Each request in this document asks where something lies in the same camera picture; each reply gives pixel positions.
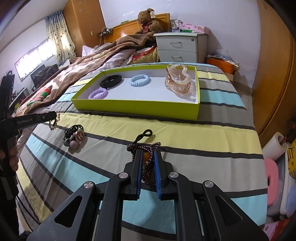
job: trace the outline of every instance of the wooden headboard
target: wooden headboard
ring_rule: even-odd
[[[163,13],[163,14],[157,14],[155,16],[156,16],[155,20],[159,21],[163,30],[165,32],[168,32],[169,29],[171,29],[170,14]],[[130,35],[130,34],[135,34],[135,32],[137,32],[138,30],[139,30],[139,25],[137,23],[137,20],[135,19],[127,23],[123,23],[115,26],[112,30],[112,33],[105,35],[102,38],[104,39],[104,43],[113,43],[115,40],[119,39],[120,37]]]

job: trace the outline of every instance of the white roll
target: white roll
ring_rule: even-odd
[[[276,132],[269,142],[263,147],[262,154],[264,158],[271,159],[275,161],[287,150],[287,143],[285,142],[282,146],[279,144],[284,136]]]

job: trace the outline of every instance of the teddy bear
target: teddy bear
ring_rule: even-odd
[[[148,8],[138,14],[137,22],[142,25],[142,28],[136,34],[146,34],[149,40],[154,41],[155,37],[153,35],[163,32],[163,28],[157,20],[152,20],[151,15],[154,15],[152,8]]]

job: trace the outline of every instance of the ceiling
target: ceiling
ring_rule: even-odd
[[[31,0],[15,16],[0,40],[0,52],[24,29],[65,7],[68,0]]]

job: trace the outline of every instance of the drawer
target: drawer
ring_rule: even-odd
[[[159,36],[156,37],[158,50],[178,50],[197,53],[196,37],[186,36]]]
[[[176,51],[176,50],[158,50],[158,56],[161,62],[189,62],[197,63],[197,53]]]

